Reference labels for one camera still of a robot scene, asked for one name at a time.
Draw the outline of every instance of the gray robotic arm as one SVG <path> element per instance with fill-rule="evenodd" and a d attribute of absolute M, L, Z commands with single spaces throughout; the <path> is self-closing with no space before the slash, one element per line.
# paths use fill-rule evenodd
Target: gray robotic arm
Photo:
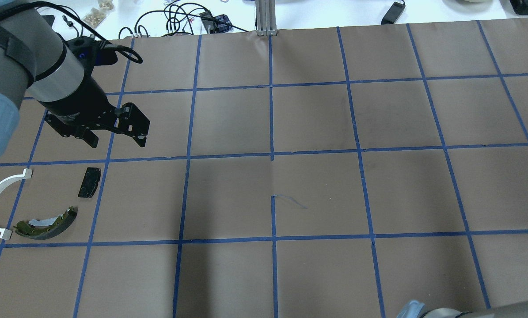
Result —
<path fill-rule="evenodd" d="M 99 139 L 92 130 L 106 129 L 144 147 L 149 120 L 133 103 L 112 106 L 91 77 L 99 60 L 116 62 L 116 52 L 137 63 L 142 63 L 140 56 L 104 38 L 65 42 L 36 12 L 41 6 L 62 9 L 48 2 L 0 0 L 0 155 L 18 124 L 26 90 L 46 107 L 46 123 L 62 137 L 96 147 Z"/>

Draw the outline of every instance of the white background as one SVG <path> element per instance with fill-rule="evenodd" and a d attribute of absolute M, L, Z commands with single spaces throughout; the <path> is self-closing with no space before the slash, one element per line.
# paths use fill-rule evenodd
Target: white background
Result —
<path fill-rule="evenodd" d="M 74 8 L 83 17 L 97 0 L 52 0 Z M 232 24 L 246 30 L 255 30 L 255 5 L 249 0 L 193 0 L 206 6 L 213 16 L 226 14 Z M 368 26 L 380 24 L 387 9 L 394 0 L 276 0 L 277 28 L 327 28 L 345 26 Z M 114 10 L 98 26 L 97 31 L 108 39 L 118 38 L 118 31 L 124 26 L 134 30 L 137 18 L 149 10 L 162 10 L 164 0 L 114 0 Z M 76 33 L 63 22 L 61 13 L 52 9 L 40 9 L 42 14 L 54 14 L 54 30 L 66 39 Z M 447 22 L 465 20 L 489 20 L 519 18 L 513 12 L 509 0 L 487 0 L 472 3 L 466 0 L 406 0 L 406 8 L 397 23 Z M 166 19 L 163 13 L 153 13 L 141 20 L 151 36 L 161 36 L 165 31 Z M 201 34 L 199 18 L 194 23 L 195 34 Z"/>

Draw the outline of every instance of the blue grid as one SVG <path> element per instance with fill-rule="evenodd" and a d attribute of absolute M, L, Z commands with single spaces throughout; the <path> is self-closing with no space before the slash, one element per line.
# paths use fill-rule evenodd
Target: blue grid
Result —
<path fill-rule="evenodd" d="M 484 42 L 486 43 L 486 46 L 488 48 L 488 51 L 490 53 L 490 57 L 492 58 L 492 61 L 494 61 L 494 65 L 496 67 L 496 70 L 498 74 L 496 75 L 475 75 L 475 76 L 440 76 L 440 77 L 426 77 L 425 73 L 423 71 L 423 66 L 421 64 L 421 59 L 419 58 L 419 54 L 417 52 L 417 47 L 415 46 L 415 40 L 413 37 L 413 34 L 411 32 L 411 28 L 409 24 L 407 24 L 407 31 L 409 33 L 409 37 L 411 39 L 411 44 L 413 45 L 415 58 L 417 59 L 417 63 L 419 66 L 419 70 L 421 71 L 421 77 L 420 78 L 401 78 L 401 79 L 376 79 L 376 80 L 350 80 L 347 64 L 346 64 L 346 56 L 345 51 L 343 47 L 343 41 L 342 36 L 340 33 L 340 28 L 337 27 L 337 34 L 338 34 L 338 40 L 340 43 L 340 49 L 342 54 L 342 61 L 343 66 L 345 70 L 345 81 L 330 81 L 330 82 L 317 82 L 317 83 L 292 83 L 292 84 L 274 84 L 273 83 L 273 67 L 272 67 L 272 37 L 269 38 L 269 68 L 270 68 L 270 83 L 268 85 L 250 85 L 250 86 L 235 86 L 235 87 L 219 87 L 219 88 L 197 88 L 197 78 L 198 78 L 198 71 L 199 71 L 199 58 L 200 58 L 200 52 L 201 52 L 201 36 L 198 38 L 198 46 L 197 46 L 197 58 L 195 61 L 195 76 L 194 76 L 194 84 L 193 88 L 191 89 L 163 89 L 163 90 L 155 90 L 155 91 L 133 91 L 133 92 L 125 92 L 125 84 L 126 79 L 128 76 L 128 70 L 130 61 L 127 61 L 126 64 L 126 70 L 124 79 L 122 82 L 122 87 L 120 92 L 114 92 L 114 93 L 107 93 L 107 95 L 118 95 L 118 103 L 117 107 L 120 107 L 122 97 L 124 95 L 136 95 L 136 94 L 149 94 L 149 93 L 171 93 L 171 92 L 191 92 L 192 93 L 192 101 L 191 101 L 191 115 L 190 115 L 190 122 L 189 122 L 189 135 L 188 135 L 188 141 L 187 141 L 187 155 L 186 156 L 176 156 L 176 157 L 148 157 L 148 158 L 128 158 L 128 159 L 110 159 L 110 153 L 112 150 L 113 140 L 114 140 L 114 134 L 111 134 L 109 147 L 106 155 L 106 159 L 96 159 L 96 160 L 73 160 L 73 161 L 41 161 L 41 162 L 33 162 L 32 158 L 34 156 L 34 152 L 36 149 L 36 145 L 38 143 L 40 134 L 42 132 L 42 127 L 44 123 L 44 117 L 42 117 L 42 120 L 40 122 L 40 126 L 38 129 L 38 133 L 36 134 L 36 138 L 34 140 L 34 143 L 32 145 L 32 150 L 30 153 L 29 160 L 25 163 L 0 163 L 0 167 L 31 167 L 31 166 L 38 166 L 38 165 L 62 165 L 62 164 L 78 164 L 78 163 L 104 163 L 104 171 L 102 176 L 102 182 L 99 188 L 98 193 L 98 201 L 95 208 L 95 213 L 92 221 L 92 226 L 90 230 L 89 239 L 87 242 L 70 242 L 70 243 L 20 243 L 20 244 L 5 244 L 5 241 L 1 241 L 0 243 L 0 257 L 2 254 L 2 251 L 4 248 L 26 248 L 26 247 L 86 247 L 86 254 L 84 258 L 84 265 L 82 267 L 82 273 L 80 276 L 80 284 L 78 287 L 78 292 L 76 296 L 76 305 L 74 307 L 74 314 L 73 317 L 75 318 L 78 314 L 78 308 L 81 298 L 81 292 L 84 285 L 84 278 L 86 274 L 88 259 L 90 256 L 90 250 L 93 246 L 137 246 L 137 245 L 160 245 L 160 244 L 176 244 L 178 247 L 177 252 L 177 260 L 176 260 L 176 268 L 175 268 L 175 289 L 174 289 L 174 298 L 173 298 L 173 317 L 176 316 L 177 313 L 177 299 L 179 295 L 179 275 L 181 270 L 181 257 L 182 257 L 182 248 L 184 244 L 218 244 L 218 243 L 235 243 L 235 242 L 261 242 L 261 241 L 268 241 L 272 242 L 272 268 L 273 268 L 273 310 L 274 310 L 274 317 L 277 318 L 279 316 L 279 310 L 278 310 L 278 297 L 277 297 L 277 246 L 276 243 L 278 241 L 284 241 L 284 240 L 333 240 L 333 239 L 369 239 L 371 240 L 372 244 L 372 258 L 373 258 L 373 267 L 375 271 L 375 278 L 376 278 L 376 286 L 377 286 L 377 293 L 379 298 L 379 306 L 380 306 L 380 312 L 382 318 L 385 318 L 385 308 L 384 308 L 384 302 L 383 302 L 383 293 L 381 289 L 381 281 L 380 281 L 380 273 L 379 268 L 377 265 L 377 254 L 376 254 L 376 246 L 375 246 L 375 239 L 377 238 L 415 238 L 415 237 L 455 237 L 455 236 L 466 236 L 468 238 L 468 242 L 470 244 L 470 250 L 472 253 L 472 257 L 474 260 L 474 265 L 476 268 L 476 272 L 478 274 L 478 280 L 480 283 L 480 287 L 482 289 L 482 295 L 484 297 L 484 302 L 486 303 L 486 306 L 490 307 L 490 302 L 488 299 L 488 295 L 486 293 L 486 287 L 484 284 L 484 279 L 482 277 L 482 272 L 479 267 L 478 263 L 478 257 L 476 255 L 476 251 L 474 249 L 474 244 L 472 241 L 472 236 L 474 235 L 506 235 L 506 234 L 528 234 L 528 229 L 524 230 L 487 230 L 487 231 L 471 231 L 466 219 L 466 215 L 464 213 L 464 208 L 462 205 L 462 199 L 460 198 L 460 192 L 458 190 L 458 185 L 456 183 L 456 178 L 454 177 L 454 170 L 448 155 L 448 149 L 468 149 L 468 148 L 495 148 L 495 147 L 528 147 L 528 131 L 526 130 L 526 127 L 524 125 L 524 121 L 522 117 L 520 116 L 520 113 L 517 109 L 517 106 L 512 98 L 512 95 L 510 94 L 510 91 L 506 85 L 505 79 L 506 77 L 517 77 L 517 76 L 528 76 L 528 73 L 520 73 L 520 74 L 502 74 L 500 71 L 500 68 L 498 66 L 498 63 L 496 61 L 496 58 L 494 57 L 494 53 L 492 52 L 492 49 L 490 47 L 490 44 L 488 43 L 488 40 L 486 38 L 486 34 L 484 33 L 484 30 L 482 28 L 482 25 L 480 21 L 477 21 L 479 30 L 482 34 L 482 38 Z M 438 116 L 435 111 L 435 107 L 432 101 L 431 92 L 428 88 L 427 81 L 431 80 L 450 80 L 450 79 L 477 79 L 477 78 L 499 78 L 502 82 L 502 85 L 504 87 L 504 90 L 506 94 L 508 95 L 508 98 L 510 100 L 510 103 L 513 107 L 514 112 L 517 115 L 518 121 L 520 122 L 520 125 L 524 131 L 524 134 L 527 138 L 527 143 L 513 143 L 513 144 L 491 144 L 491 145 L 454 145 L 449 146 L 446 145 L 446 142 L 444 140 L 444 136 L 442 135 L 442 130 L 440 129 L 440 123 Z M 357 84 L 357 83 L 383 83 L 383 82 L 397 82 L 397 81 L 423 81 L 423 84 L 425 85 L 425 90 L 427 92 L 427 98 L 429 100 L 429 104 L 431 105 L 431 111 L 433 113 L 433 117 L 435 119 L 435 124 L 437 126 L 437 130 L 439 132 L 439 137 L 441 140 L 441 145 L 435 145 L 435 146 L 428 146 L 428 147 L 388 147 L 388 148 L 367 148 L 362 149 L 360 147 L 359 143 L 359 137 L 357 133 L 357 124 L 354 116 L 354 108 L 353 108 L 353 99 L 352 94 L 350 90 L 351 84 Z M 337 150 L 324 150 L 324 151 L 281 151 L 281 152 L 275 152 L 274 146 L 273 146 L 273 88 L 274 87 L 296 87 L 296 86 L 315 86 L 315 85 L 342 85 L 345 84 L 347 87 L 347 93 L 348 98 L 350 102 L 350 114 L 351 114 L 351 120 L 353 124 L 353 131 L 354 131 L 354 137 L 356 142 L 356 149 L 337 149 Z M 213 90 L 227 90 L 227 89 L 254 89 L 254 88 L 269 88 L 270 90 L 270 152 L 269 153 L 233 153 L 233 154 L 227 154 L 227 155 L 191 155 L 191 137 L 193 133 L 193 121 L 194 121 L 194 109 L 195 109 L 195 96 L 197 91 L 213 91 Z M 365 173 L 364 173 L 364 167 L 363 167 L 363 161 L 361 158 L 361 154 L 363 152 L 367 151 L 416 151 L 416 150 L 428 150 L 428 149 L 441 149 L 444 152 L 444 155 L 446 157 L 447 165 L 450 172 L 450 177 L 452 179 L 453 185 L 454 185 L 454 191 L 456 193 L 456 198 L 458 200 L 458 205 L 460 207 L 460 213 L 462 216 L 462 219 L 464 221 L 464 231 L 451 231 L 451 232 L 425 232 L 425 233 L 390 233 L 390 234 L 377 234 L 374 231 L 371 213 L 369 209 L 369 199 L 368 199 L 368 192 L 367 192 L 367 182 L 365 179 Z M 365 207 L 366 207 L 366 214 L 368 219 L 368 234 L 355 234 L 355 235 L 306 235 L 306 236 L 283 236 L 278 237 L 276 235 L 276 211 L 275 211 L 275 198 L 271 197 L 271 219 L 272 219 L 272 235 L 269 237 L 249 237 L 249 238 L 228 238 L 228 239 L 183 239 L 183 231 L 184 231 L 184 225 L 185 225 L 185 211 L 186 211 L 186 202 L 187 202 L 187 188 L 189 183 L 189 169 L 190 169 L 190 163 L 192 159 L 210 159 L 210 158 L 229 158 L 229 157 L 258 157 L 258 156 L 270 156 L 271 160 L 274 160 L 274 157 L 276 155 L 313 155 L 313 154 L 322 154 L 322 153 L 357 153 L 358 155 L 358 165 L 360 168 L 360 175 L 361 175 L 361 182 L 362 182 L 362 189 L 363 189 L 363 195 L 365 198 Z M 106 174 L 108 172 L 108 165 L 109 163 L 120 163 L 120 162 L 130 162 L 130 161 L 160 161 L 160 160 L 185 160 L 186 161 L 186 172 L 185 172 L 185 183 L 183 186 L 183 202 L 182 202 L 182 214 L 181 214 L 181 222 L 179 226 L 179 239 L 177 240 L 147 240 L 147 241 L 130 241 L 130 242 L 93 242 L 93 236 L 95 231 L 95 225 L 96 220 L 98 217 L 98 212 L 100 208 L 102 193 L 104 189 L 104 184 L 106 180 Z M 13 221 L 15 210 L 18 205 L 19 198 L 22 193 L 22 189 L 24 186 L 25 181 L 21 181 L 17 196 L 15 198 L 15 203 L 13 205 L 13 209 L 11 210 L 11 215 L 9 217 L 7 227 L 11 227 L 11 223 Z"/>

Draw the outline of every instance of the dark green curved part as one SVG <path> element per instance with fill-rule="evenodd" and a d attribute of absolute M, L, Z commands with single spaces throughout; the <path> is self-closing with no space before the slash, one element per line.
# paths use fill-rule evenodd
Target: dark green curved part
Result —
<path fill-rule="evenodd" d="M 69 207 L 67 211 L 57 217 L 53 225 L 47 227 L 34 227 L 26 221 L 20 221 L 15 226 L 16 234 L 21 237 L 30 239 L 49 239 L 65 231 L 76 219 L 77 212 L 75 207 Z"/>

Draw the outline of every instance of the robotic arm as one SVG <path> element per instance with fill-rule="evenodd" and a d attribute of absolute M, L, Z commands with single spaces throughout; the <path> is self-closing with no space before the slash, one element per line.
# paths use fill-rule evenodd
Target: robotic arm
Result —
<path fill-rule="evenodd" d="M 18 109 L 26 91 L 48 111 L 45 121 L 62 137 L 74 136 L 97 147 L 94 129 L 132 137 L 145 146 L 150 121 L 134 105 L 117 109 L 91 76 L 95 65 L 117 62 L 116 53 L 136 63 L 142 58 L 130 48 L 86 36 L 65 42 L 35 8 L 48 2 L 0 0 L 0 156 L 19 121 Z"/>

